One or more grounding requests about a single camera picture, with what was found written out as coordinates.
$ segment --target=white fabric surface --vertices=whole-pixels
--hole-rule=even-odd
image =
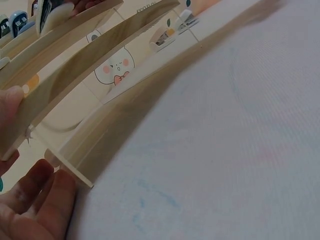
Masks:
[[[69,240],[318,240],[320,2],[288,0],[180,74]]]

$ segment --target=curved wooden strip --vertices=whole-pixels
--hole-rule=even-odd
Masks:
[[[263,0],[260,0],[241,14],[233,17],[231,21],[222,25],[218,30],[202,39],[201,42],[177,55],[157,70],[154,69],[152,74],[148,74],[147,76],[142,73],[136,74],[137,76],[135,77],[138,79],[136,79],[135,82],[138,84],[131,85],[131,82],[134,82],[132,81],[134,79],[124,81],[122,85],[120,84],[118,86],[122,89],[122,94],[117,95],[116,98],[107,97],[106,99],[108,99],[108,102],[106,104],[100,105],[93,110],[64,142],[59,150],[60,154],[80,171],[86,168],[90,164],[90,161],[96,160],[97,156],[98,158],[101,157],[99,150],[101,151],[103,146],[108,147],[106,155],[111,158],[112,153],[110,152],[115,151],[114,147],[117,147],[117,143],[111,143],[110,141],[119,141],[119,139],[123,139],[126,136],[118,135],[117,132],[115,138],[114,133],[112,135],[112,133],[110,133],[112,131],[108,130],[118,126],[117,122],[119,120],[126,117],[133,117],[130,113],[126,115],[133,107],[133,105],[129,103],[138,99],[140,95],[150,95],[151,91],[150,88],[148,88],[148,85],[152,85],[156,82],[162,83],[165,82],[164,79],[167,81],[170,78],[174,78],[194,61],[205,56],[211,48],[218,46],[237,28],[246,24],[248,20],[252,20],[253,16],[259,15],[261,10],[264,10],[264,8],[261,9],[263,2]],[[143,64],[143,66],[137,70],[147,72],[147,70],[149,71],[149,68],[149,64]],[[141,107],[141,102],[139,104],[135,105],[135,107]]]
[[[3,48],[5,45],[7,45],[12,39],[14,38],[10,33],[0,38],[0,49]]]
[[[0,89],[23,86],[43,67],[96,29],[122,0],[108,0],[78,14],[31,44],[0,71]]]
[[[38,35],[36,32],[36,26],[33,26],[0,49],[0,56],[2,58],[9,57],[10,59],[13,59],[24,49],[33,44],[37,39]]]
[[[162,0],[137,13],[92,41],[47,77],[21,103],[13,123],[0,131],[0,159],[8,159],[8,150],[21,144],[16,139],[24,134],[31,123],[36,126],[97,67],[178,5],[178,0]]]

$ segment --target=cartoon face sticker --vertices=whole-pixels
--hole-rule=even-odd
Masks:
[[[100,36],[95,30],[87,35],[88,42],[94,41]],[[98,81],[105,85],[118,85],[135,68],[135,61],[131,54],[124,47],[106,60],[95,71]]]

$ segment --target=finger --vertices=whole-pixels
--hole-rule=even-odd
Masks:
[[[0,230],[0,239],[1,240],[11,240],[2,230]]]
[[[16,214],[2,203],[0,203],[0,232],[11,240],[54,240],[44,227],[30,218]]]
[[[79,3],[80,0],[64,0],[64,3],[73,3],[75,6]]]
[[[0,128],[12,120],[23,98],[24,91],[19,86],[13,86],[6,91],[0,90]]]
[[[76,182],[65,171],[54,174],[51,190],[36,220],[55,239],[64,239],[76,197]]]
[[[95,0],[95,1],[89,1],[86,5],[85,5],[85,9],[89,9],[92,8],[93,6],[102,3],[104,0]]]
[[[20,156],[19,151],[16,150],[14,151],[12,156],[8,159],[8,161],[0,160],[0,177],[2,177],[2,175],[5,174],[11,168],[11,166],[16,162],[19,156]]]
[[[52,185],[54,183],[55,175],[52,175],[50,179],[46,182],[43,190],[40,192],[39,196],[36,198],[32,206],[27,211],[26,215],[29,218],[35,219],[40,208],[44,204],[45,200],[47,199],[47,196],[52,188]]]
[[[53,172],[49,163],[44,159],[39,160],[9,192],[0,195],[0,202],[17,214],[23,214],[30,208]]]
[[[86,5],[89,2],[90,2],[90,0],[80,0],[78,2],[78,4],[75,5],[75,7],[74,7],[74,9],[73,9],[73,11],[71,13],[71,16],[75,16],[75,15],[83,12],[84,10],[86,10]]]

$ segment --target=wooden panel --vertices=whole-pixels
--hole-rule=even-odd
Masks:
[[[21,144],[20,141],[15,141],[24,134],[32,122],[36,126],[94,69],[178,4],[177,0],[162,0],[137,13],[98,37],[54,71],[21,103],[14,122],[0,131],[0,159],[6,160],[10,156],[8,150],[12,145],[17,148]]]
[[[121,0],[108,0],[80,13],[39,38],[0,71],[0,89],[23,86],[67,48],[92,32]]]

